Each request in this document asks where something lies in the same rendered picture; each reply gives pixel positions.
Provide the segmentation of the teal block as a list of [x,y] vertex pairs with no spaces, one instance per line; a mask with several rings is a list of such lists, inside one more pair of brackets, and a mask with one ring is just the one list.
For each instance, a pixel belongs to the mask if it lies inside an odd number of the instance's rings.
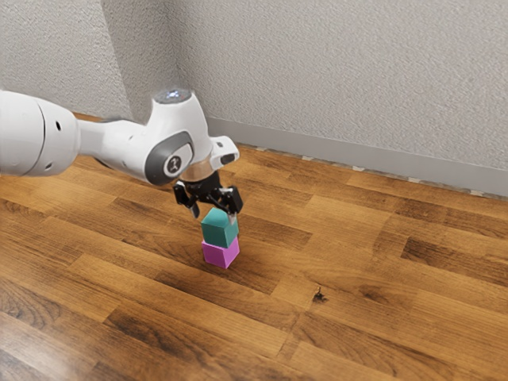
[[239,233],[237,221],[229,224],[228,214],[212,208],[201,221],[203,239],[208,244],[227,248]]

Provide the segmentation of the magenta block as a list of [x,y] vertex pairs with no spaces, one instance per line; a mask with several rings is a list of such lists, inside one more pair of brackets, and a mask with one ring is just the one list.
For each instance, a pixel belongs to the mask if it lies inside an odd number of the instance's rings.
[[235,237],[231,245],[227,248],[208,244],[205,241],[202,241],[202,252],[204,260],[208,264],[212,264],[221,268],[228,268],[240,252],[238,238]]

